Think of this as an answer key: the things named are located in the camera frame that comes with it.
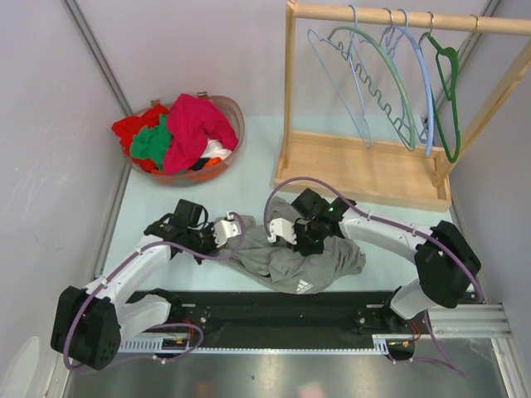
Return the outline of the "grey t shirt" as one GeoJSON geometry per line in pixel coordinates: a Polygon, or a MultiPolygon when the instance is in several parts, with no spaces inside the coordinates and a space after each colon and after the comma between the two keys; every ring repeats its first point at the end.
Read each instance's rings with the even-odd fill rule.
{"type": "Polygon", "coordinates": [[[322,254],[303,256],[285,245],[272,245],[255,217],[244,215],[242,219],[243,244],[223,264],[274,291],[317,294],[336,279],[360,274],[366,264],[366,255],[351,240],[328,237],[322,254]]]}

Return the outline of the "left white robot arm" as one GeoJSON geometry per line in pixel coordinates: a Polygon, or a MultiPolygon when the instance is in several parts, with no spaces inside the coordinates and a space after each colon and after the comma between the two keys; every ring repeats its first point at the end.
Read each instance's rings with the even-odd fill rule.
{"type": "Polygon", "coordinates": [[[70,370],[87,366],[99,371],[113,361],[122,343],[140,333],[152,328],[178,329],[185,319],[178,294],[157,288],[136,302],[131,297],[176,255],[187,253],[201,263],[240,234],[232,214],[209,221],[204,206],[179,201],[173,212],[145,228],[139,243],[113,271],[83,288],[70,286],[61,293],[51,348],[61,353],[70,370]]]}

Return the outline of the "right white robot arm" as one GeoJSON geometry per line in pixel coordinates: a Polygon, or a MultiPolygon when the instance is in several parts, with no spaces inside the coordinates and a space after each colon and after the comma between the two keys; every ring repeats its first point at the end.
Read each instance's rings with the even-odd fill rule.
{"type": "Polygon", "coordinates": [[[417,279],[397,288],[377,310],[375,328],[403,332],[419,313],[436,305],[455,308],[475,282],[481,263],[455,225],[405,225],[375,216],[355,201],[338,197],[328,202],[307,188],[292,202],[300,217],[295,221],[295,250],[320,254],[327,238],[363,241],[410,261],[417,279]]]}

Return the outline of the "light green plastic hanger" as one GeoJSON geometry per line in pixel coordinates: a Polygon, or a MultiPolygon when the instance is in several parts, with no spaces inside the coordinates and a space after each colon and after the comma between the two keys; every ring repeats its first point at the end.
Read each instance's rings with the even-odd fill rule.
{"type": "Polygon", "coordinates": [[[394,65],[393,60],[384,50],[382,44],[377,42],[365,31],[347,26],[335,27],[328,34],[327,40],[348,62],[353,74],[354,84],[358,90],[358,96],[362,105],[362,114],[364,114],[364,103],[363,96],[361,95],[361,84],[366,87],[368,93],[376,100],[379,109],[387,117],[387,121],[391,124],[400,142],[404,145],[407,151],[412,152],[417,146],[412,108],[402,77],[400,76],[397,67],[394,65]],[[400,95],[402,106],[401,118],[392,117],[394,115],[392,106],[384,100],[382,91],[377,87],[372,76],[368,73],[361,56],[358,54],[358,48],[356,46],[357,42],[360,44],[369,44],[379,54],[383,63],[387,67],[397,88],[397,92],[400,95]]]}

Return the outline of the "light blue plastic hanger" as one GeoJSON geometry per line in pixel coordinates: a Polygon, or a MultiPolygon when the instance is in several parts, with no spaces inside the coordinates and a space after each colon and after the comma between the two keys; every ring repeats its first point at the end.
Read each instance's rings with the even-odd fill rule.
{"type": "MultiPolygon", "coordinates": [[[[418,43],[415,42],[415,39],[414,39],[413,35],[408,31],[408,14],[407,14],[407,11],[402,9],[402,8],[400,9],[400,11],[404,14],[405,19],[406,19],[406,26],[405,27],[400,27],[400,26],[395,27],[393,25],[392,11],[390,9],[388,9],[388,8],[386,8],[386,11],[389,14],[391,23],[390,23],[390,26],[387,27],[383,31],[383,33],[381,35],[380,43],[382,44],[383,42],[385,42],[385,45],[384,45],[385,49],[390,52],[390,55],[391,55],[391,57],[392,57],[392,59],[394,61],[394,56],[396,54],[396,49],[397,49],[397,46],[399,44],[399,41],[404,36],[406,36],[407,39],[409,40],[409,42],[411,43],[413,50],[417,54],[417,59],[418,59],[419,66],[420,66],[420,69],[421,69],[421,73],[422,73],[422,76],[423,76],[424,86],[425,86],[425,91],[426,91],[427,126],[422,131],[418,131],[417,130],[417,126],[414,125],[413,127],[411,127],[411,132],[415,132],[417,134],[417,137],[419,138],[420,142],[425,145],[425,147],[426,147],[426,156],[428,156],[428,155],[431,154],[432,145],[433,145],[433,138],[434,138],[434,113],[433,113],[433,110],[432,110],[433,93],[432,93],[432,90],[431,90],[431,79],[430,79],[430,76],[429,76],[428,69],[426,67],[425,58],[424,58],[424,55],[422,54],[421,48],[419,47],[418,43]]],[[[406,148],[409,151],[412,151],[412,147],[406,146],[406,148]]]]}

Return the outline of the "blue wavy hanger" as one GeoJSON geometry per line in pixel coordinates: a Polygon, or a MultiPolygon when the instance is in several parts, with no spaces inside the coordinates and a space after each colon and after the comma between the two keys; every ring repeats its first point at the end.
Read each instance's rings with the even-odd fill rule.
{"type": "Polygon", "coordinates": [[[353,44],[353,39],[357,37],[361,43],[370,44],[381,56],[383,62],[391,73],[391,76],[397,87],[397,91],[400,95],[402,116],[396,117],[395,119],[392,118],[392,106],[388,102],[383,100],[382,91],[373,82],[373,78],[367,72],[367,69],[363,64],[361,56],[358,56],[358,63],[353,68],[354,77],[359,77],[361,81],[366,85],[368,93],[376,100],[379,109],[386,115],[387,120],[390,122],[392,128],[394,129],[395,133],[400,138],[400,140],[406,146],[414,147],[414,133],[411,132],[411,126],[414,124],[414,118],[412,114],[412,107],[410,105],[410,101],[407,96],[406,88],[402,81],[402,77],[400,76],[398,69],[395,66],[390,52],[385,50],[380,42],[376,42],[376,40],[372,36],[358,28],[357,8],[353,4],[350,4],[349,7],[352,9],[353,12],[353,26],[346,27],[346,29],[350,30],[351,33],[351,39],[348,44],[348,48],[349,50],[354,51],[355,54],[358,54],[358,50],[353,44]]]}

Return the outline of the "dark green velvet hanger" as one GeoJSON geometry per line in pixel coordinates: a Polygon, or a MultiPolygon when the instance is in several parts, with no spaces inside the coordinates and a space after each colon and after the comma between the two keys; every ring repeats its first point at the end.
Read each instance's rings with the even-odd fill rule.
{"type": "Polygon", "coordinates": [[[453,149],[453,151],[450,150],[448,142],[446,140],[446,135],[442,127],[442,123],[441,123],[441,116],[440,116],[438,108],[436,107],[436,104],[432,105],[432,110],[434,113],[435,126],[439,134],[442,147],[444,148],[446,159],[450,162],[450,164],[453,164],[453,163],[456,163],[457,160],[459,159],[460,150],[461,150],[461,132],[460,132],[459,110],[458,110],[458,102],[457,102],[457,81],[458,81],[459,74],[460,74],[459,53],[454,47],[451,47],[451,46],[443,47],[436,40],[436,38],[432,35],[432,30],[435,27],[435,15],[431,11],[429,11],[428,14],[430,15],[430,30],[428,32],[424,32],[421,35],[418,45],[419,47],[421,47],[421,42],[425,38],[427,38],[428,41],[431,43],[431,45],[436,49],[436,66],[437,66],[437,71],[438,71],[439,78],[441,81],[441,86],[443,89],[443,95],[446,101],[449,101],[451,104],[453,129],[454,129],[454,135],[455,135],[455,148],[453,149]],[[446,78],[443,73],[443,69],[442,69],[441,61],[440,61],[441,56],[446,58],[450,63],[451,72],[450,72],[449,81],[446,81],[446,78]]]}

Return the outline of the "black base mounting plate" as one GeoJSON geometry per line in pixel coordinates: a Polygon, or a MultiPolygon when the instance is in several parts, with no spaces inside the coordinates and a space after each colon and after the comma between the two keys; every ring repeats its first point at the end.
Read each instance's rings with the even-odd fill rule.
{"type": "Polygon", "coordinates": [[[331,292],[295,296],[266,292],[185,292],[178,294],[185,312],[184,324],[166,323],[146,333],[177,333],[188,339],[206,336],[308,337],[327,334],[383,338],[388,354],[396,361],[413,356],[417,341],[436,331],[436,315],[419,313],[404,328],[394,332],[376,329],[376,312],[392,296],[389,291],[331,292]]]}

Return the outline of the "white garment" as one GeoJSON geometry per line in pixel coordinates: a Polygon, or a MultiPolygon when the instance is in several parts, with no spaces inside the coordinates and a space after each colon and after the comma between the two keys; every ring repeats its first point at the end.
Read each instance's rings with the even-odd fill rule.
{"type": "Polygon", "coordinates": [[[207,146],[202,153],[202,158],[220,158],[224,160],[232,154],[228,148],[224,148],[222,144],[216,139],[208,139],[207,146]]]}

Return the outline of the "transparent pink laundry basket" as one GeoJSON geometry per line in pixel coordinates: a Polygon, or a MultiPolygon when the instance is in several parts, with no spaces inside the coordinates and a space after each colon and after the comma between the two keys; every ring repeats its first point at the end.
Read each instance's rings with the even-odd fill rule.
{"type": "MultiPolygon", "coordinates": [[[[136,170],[137,172],[145,175],[146,177],[152,179],[153,181],[155,181],[157,183],[160,183],[160,184],[163,184],[163,185],[168,185],[168,186],[182,186],[182,187],[185,187],[185,186],[191,186],[191,185],[195,185],[195,184],[202,183],[202,182],[207,182],[209,180],[212,180],[212,179],[218,177],[219,175],[223,174],[231,166],[231,164],[236,160],[238,151],[239,151],[241,145],[243,144],[244,135],[245,135],[244,119],[243,119],[243,115],[242,115],[241,109],[238,106],[238,104],[233,99],[230,99],[230,98],[228,98],[226,96],[222,96],[222,95],[210,96],[210,95],[208,95],[206,93],[201,93],[201,94],[192,95],[192,96],[198,97],[198,98],[204,98],[204,99],[207,99],[207,100],[211,101],[225,115],[225,117],[228,119],[228,121],[230,122],[230,124],[234,128],[234,130],[236,132],[236,136],[239,138],[239,143],[237,144],[236,149],[234,151],[232,151],[232,154],[228,158],[222,160],[221,163],[218,163],[216,166],[207,169],[207,172],[211,172],[212,173],[211,177],[209,179],[207,179],[207,180],[201,180],[201,181],[192,180],[192,179],[190,179],[189,177],[186,177],[186,176],[170,177],[170,176],[152,175],[150,173],[142,171],[138,166],[133,164],[133,162],[128,160],[125,157],[125,155],[124,155],[125,160],[129,163],[129,165],[134,170],[136,170]]],[[[161,103],[158,102],[158,101],[154,101],[149,108],[151,108],[152,106],[155,106],[156,104],[161,104],[161,103]]],[[[170,110],[173,104],[171,104],[171,105],[169,105],[169,104],[161,104],[161,105],[167,107],[170,110]]],[[[147,110],[147,109],[144,109],[144,110],[142,110],[142,111],[140,111],[140,112],[138,112],[136,114],[142,114],[145,110],[147,110]]]]}

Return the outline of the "wooden clothes rack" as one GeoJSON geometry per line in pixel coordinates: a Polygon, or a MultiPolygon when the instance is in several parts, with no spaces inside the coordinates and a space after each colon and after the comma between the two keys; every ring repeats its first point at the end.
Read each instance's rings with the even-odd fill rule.
{"type": "Polygon", "coordinates": [[[419,148],[409,152],[398,143],[388,141],[377,141],[366,149],[359,138],[293,130],[295,24],[299,19],[514,36],[529,36],[530,22],[430,12],[406,14],[366,7],[353,10],[296,1],[286,4],[284,137],[275,184],[310,175],[329,180],[341,192],[359,201],[428,211],[448,210],[451,206],[449,175],[455,165],[446,159],[442,149],[425,155],[419,148]]]}

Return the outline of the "green garment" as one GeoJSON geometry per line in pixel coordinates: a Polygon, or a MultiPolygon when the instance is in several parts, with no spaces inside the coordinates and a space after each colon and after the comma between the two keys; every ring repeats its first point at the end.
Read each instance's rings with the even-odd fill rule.
{"type": "Polygon", "coordinates": [[[168,115],[160,114],[158,124],[152,128],[142,127],[134,135],[129,153],[132,158],[153,161],[158,169],[163,168],[163,160],[172,143],[173,135],[169,131],[168,115]]]}

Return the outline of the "magenta garment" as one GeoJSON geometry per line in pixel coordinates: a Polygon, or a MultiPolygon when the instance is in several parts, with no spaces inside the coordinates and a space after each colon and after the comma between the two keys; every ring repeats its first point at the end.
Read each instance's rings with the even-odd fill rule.
{"type": "Polygon", "coordinates": [[[208,140],[234,151],[239,138],[225,115],[208,99],[178,96],[166,126],[173,138],[163,159],[163,171],[175,174],[190,168],[203,155],[208,140]]]}

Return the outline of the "red garment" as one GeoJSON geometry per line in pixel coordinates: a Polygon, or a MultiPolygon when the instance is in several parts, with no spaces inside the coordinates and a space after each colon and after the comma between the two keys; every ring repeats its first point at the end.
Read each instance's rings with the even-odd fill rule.
{"type": "Polygon", "coordinates": [[[114,122],[111,127],[111,130],[119,139],[119,145],[125,157],[147,173],[151,170],[158,169],[156,164],[151,160],[132,158],[129,153],[129,148],[133,142],[134,135],[138,134],[142,127],[152,128],[158,124],[160,114],[169,114],[169,109],[161,104],[156,104],[145,110],[142,114],[132,115],[114,122]]]}

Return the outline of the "aluminium rail frame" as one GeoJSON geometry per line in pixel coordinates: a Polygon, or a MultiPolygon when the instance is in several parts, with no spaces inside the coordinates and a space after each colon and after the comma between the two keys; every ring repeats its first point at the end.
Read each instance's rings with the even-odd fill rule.
{"type": "MultiPolygon", "coordinates": [[[[473,342],[475,340],[490,340],[493,348],[498,367],[501,371],[504,385],[508,393],[512,396],[528,396],[530,393],[529,384],[519,373],[519,365],[517,363],[516,354],[512,346],[513,333],[509,326],[509,321],[506,318],[504,309],[499,304],[480,304],[465,301],[460,303],[455,308],[444,308],[435,306],[424,312],[423,315],[428,318],[432,313],[436,315],[436,331],[429,337],[423,337],[417,341],[416,346],[425,340],[431,341],[436,347],[440,347],[444,340],[458,340],[465,339],[473,342]]],[[[141,335],[158,335],[157,333],[142,332],[141,335]]],[[[188,349],[185,352],[177,355],[156,355],[156,354],[135,354],[135,353],[120,353],[119,349],[113,361],[105,368],[113,366],[117,362],[117,357],[120,354],[129,354],[134,358],[151,357],[158,362],[169,363],[179,359],[183,355],[266,355],[266,356],[280,356],[280,355],[310,355],[310,356],[360,356],[360,357],[388,357],[394,362],[414,362],[416,360],[415,351],[413,356],[407,360],[396,361],[389,355],[341,355],[338,353],[237,353],[237,352],[195,352],[193,349],[188,349]]],[[[80,370],[86,373],[91,373],[93,370],[87,366],[81,366],[80,370]]]]}

